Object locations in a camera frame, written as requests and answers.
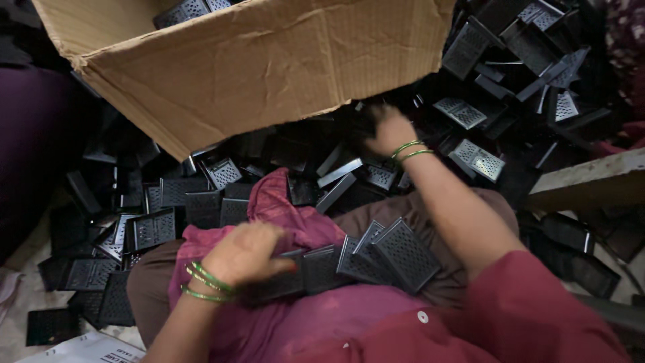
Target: hand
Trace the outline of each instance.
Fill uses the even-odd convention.
[[[215,246],[202,266],[216,279],[236,287],[266,280],[297,266],[288,258],[271,258],[284,229],[264,222],[242,223]]]
[[[377,154],[392,156],[399,147],[417,139],[412,124],[396,107],[374,106],[371,112],[376,119],[376,138],[365,140],[365,144]]]

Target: bangle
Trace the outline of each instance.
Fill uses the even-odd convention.
[[[407,159],[407,158],[411,158],[412,156],[419,155],[419,154],[434,154],[434,151],[432,151],[432,150],[419,150],[419,151],[415,151],[415,152],[413,152],[413,153],[411,153],[411,154],[407,154],[407,155],[405,155],[405,156],[403,157],[403,159],[401,159],[401,163],[402,163],[402,162],[404,162],[404,161],[405,161],[405,159]]]
[[[208,273],[208,271],[206,271],[199,262],[193,261],[192,265],[197,270],[197,272],[201,273],[206,278],[206,280],[209,280],[211,283],[215,284],[217,287],[219,287],[219,289],[229,293],[233,293],[235,291],[234,288],[230,287],[229,285],[226,285],[225,283],[221,282],[220,280],[216,279],[213,275]]]
[[[222,291],[222,288],[213,284],[211,281],[208,281],[207,279],[203,278],[200,274],[196,273],[193,271],[188,264],[186,264],[186,271],[190,274],[190,276],[196,278],[198,281],[200,281],[202,284],[211,287],[212,289]]]
[[[212,302],[229,302],[233,300],[229,296],[209,296],[209,295],[196,293],[195,291],[192,291],[191,289],[189,289],[188,286],[186,285],[181,286],[181,291],[186,295],[190,295],[195,298],[200,298],[202,300],[207,300]]]
[[[411,141],[411,142],[409,142],[409,143],[405,143],[405,144],[401,145],[398,149],[396,149],[396,150],[394,151],[394,154],[392,154],[392,159],[396,159],[396,158],[397,158],[397,155],[398,155],[401,151],[403,151],[403,149],[405,149],[406,147],[411,147],[412,145],[418,145],[418,144],[422,144],[422,143],[423,143],[423,141],[419,141],[419,140],[417,140],[417,141]]]

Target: wooden plank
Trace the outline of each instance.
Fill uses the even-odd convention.
[[[545,174],[527,206],[544,212],[583,211],[644,202],[645,148]]]

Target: red kurta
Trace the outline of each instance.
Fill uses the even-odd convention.
[[[629,362],[609,326],[533,255],[512,252],[468,287],[461,311],[389,316],[354,339],[316,344],[293,362]]]

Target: cardboard box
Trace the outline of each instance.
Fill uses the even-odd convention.
[[[155,31],[174,0],[34,0],[60,54],[178,160],[441,66],[455,0],[248,0]]]

